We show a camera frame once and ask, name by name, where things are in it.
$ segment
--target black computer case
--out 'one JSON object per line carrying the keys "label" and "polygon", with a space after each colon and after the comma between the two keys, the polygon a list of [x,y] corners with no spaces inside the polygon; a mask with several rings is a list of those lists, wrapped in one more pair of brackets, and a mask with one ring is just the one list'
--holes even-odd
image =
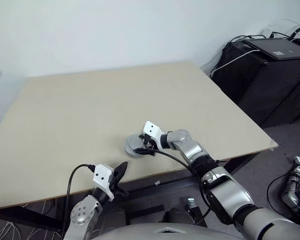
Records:
{"label": "black computer case", "polygon": [[[242,41],[230,43],[217,68],[251,50]],[[212,80],[263,128],[300,120],[300,59],[252,52],[217,70]]]}

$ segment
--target robotic arm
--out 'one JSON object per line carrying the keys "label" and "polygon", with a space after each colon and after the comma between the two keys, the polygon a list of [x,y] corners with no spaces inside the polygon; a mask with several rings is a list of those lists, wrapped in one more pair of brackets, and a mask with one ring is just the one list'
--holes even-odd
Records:
{"label": "robotic arm", "polygon": [[300,182],[300,157],[294,158],[295,167],[289,174],[286,187],[281,194],[282,201],[300,218],[300,196],[298,196]]}
{"label": "robotic arm", "polygon": [[[155,155],[164,149],[177,150],[198,175],[210,209],[226,225],[234,224],[248,240],[300,240],[300,225],[266,208],[259,208],[248,191],[222,166],[218,166],[207,151],[194,141],[186,130],[164,133],[147,121],[142,135],[127,138],[125,150],[134,157]],[[114,192],[124,195],[117,184],[125,174],[128,163],[116,169],[105,164],[95,167],[96,188],[91,195],[77,203],[70,214],[66,240],[88,240],[102,212],[102,205],[114,199]],[[98,239],[238,239],[205,227],[180,223],[144,223],[124,226],[102,234]]]}
{"label": "robotic arm", "polygon": [[[180,152],[198,173],[210,208],[223,224],[234,224],[249,240],[300,239],[300,225],[272,210],[255,206],[248,191],[222,166],[218,166],[186,130],[164,133],[147,121],[143,133],[146,145],[150,144],[160,151],[170,148]],[[142,149],[147,150],[147,146],[135,152],[147,154]]]}
{"label": "robotic arm", "polygon": [[92,194],[78,202],[70,213],[70,225],[64,240],[89,240],[93,229],[97,224],[99,215],[107,201],[114,199],[114,193],[119,192],[126,196],[125,191],[118,187],[118,183],[124,176],[128,163],[125,161],[113,169],[106,164],[95,167],[93,181],[95,189]]}

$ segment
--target gray carpet floor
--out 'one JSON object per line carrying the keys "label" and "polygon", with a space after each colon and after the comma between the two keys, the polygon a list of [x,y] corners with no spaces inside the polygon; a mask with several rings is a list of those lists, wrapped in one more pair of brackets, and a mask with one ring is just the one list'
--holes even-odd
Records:
{"label": "gray carpet floor", "polygon": [[[268,150],[257,155],[253,160],[246,164],[241,170],[234,174],[234,177],[250,192],[254,203],[258,207],[268,208],[266,190],[268,184],[283,174],[285,174],[293,165],[294,156],[300,156],[300,122],[288,125],[282,125],[277,127],[266,128],[265,132],[272,137],[278,144],[279,147],[274,150]],[[284,216],[289,217],[290,211],[278,198],[280,187],[284,184],[283,180],[276,181],[270,191],[270,201],[272,205],[282,213]],[[82,198],[82,194],[76,196],[78,201]],[[165,210],[169,210],[172,207],[185,208],[187,198],[194,197],[201,211],[207,210],[203,201],[201,200],[200,193],[197,186],[188,186],[176,190],[167,191],[156,196],[142,197],[129,203],[123,204],[123,207],[127,211],[137,211],[144,208],[157,206],[160,204],[164,205]],[[43,208],[43,202],[37,202],[29,204],[27,208],[41,212]],[[45,211],[50,208],[50,201],[46,202]],[[131,224],[136,223],[147,223],[147,222],[158,222],[161,221],[164,215],[164,211],[157,212],[151,215],[135,218],[131,221]],[[54,216],[55,209],[48,214],[48,216]],[[229,233],[238,237],[242,237],[241,234],[235,229],[233,225],[221,224],[217,217],[211,212],[207,218],[206,223],[208,228],[215,229],[221,232]],[[5,221],[0,220],[0,229],[6,225]],[[33,230],[32,227],[16,224],[21,233],[21,239],[26,240],[30,232]],[[40,230],[31,239],[44,239],[45,230]],[[12,239],[13,231],[6,234],[3,239]],[[53,233],[48,231],[46,239],[52,239]],[[19,239],[17,233],[14,234],[14,239]],[[60,239],[59,236],[55,235],[54,239]]]}

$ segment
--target table leg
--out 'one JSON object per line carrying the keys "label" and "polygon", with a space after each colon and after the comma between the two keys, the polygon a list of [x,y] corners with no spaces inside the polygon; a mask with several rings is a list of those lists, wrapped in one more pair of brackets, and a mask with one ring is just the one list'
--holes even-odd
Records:
{"label": "table leg", "polygon": [[0,209],[0,219],[16,224],[22,224],[38,229],[47,229],[56,232],[62,229],[62,221],[21,206]]}
{"label": "table leg", "polygon": [[232,158],[230,161],[228,161],[224,168],[230,173],[235,174],[237,171],[239,171],[244,165],[246,165],[248,162],[250,162],[255,156],[257,156],[259,153],[252,153],[245,156],[240,156],[236,158]]}

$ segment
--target silver robot arm segment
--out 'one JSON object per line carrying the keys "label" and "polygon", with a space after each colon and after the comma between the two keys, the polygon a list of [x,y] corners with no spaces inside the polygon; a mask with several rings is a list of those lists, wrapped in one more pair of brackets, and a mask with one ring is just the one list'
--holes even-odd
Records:
{"label": "silver robot arm segment", "polygon": [[294,158],[295,168],[293,172],[289,175],[286,188],[281,195],[282,201],[287,204],[294,211],[300,211],[300,200],[297,196],[297,190],[300,180],[300,157],[296,156]]}
{"label": "silver robot arm segment", "polygon": [[70,225],[65,233],[64,240],[89,240],[97,224],[104,205],[114,199],[113,192],[127,195],[117,184],[124,176],[127,162],[123,162],[113,169],[106,164],[95,166],[93,181],[95,189],[91,195],[78,202],[70,213]]}
{"label": "silver robot arm segment", "polygon": [[249,192],[222,166],[218,166],[186,130],[165,134],[147,121],[143,133],[156,142],[159,150],[180,152],[198,173],[210,208],[222,223],[234,224],[248,240],[300,240],[300,225],[272,210],[255,206]]}

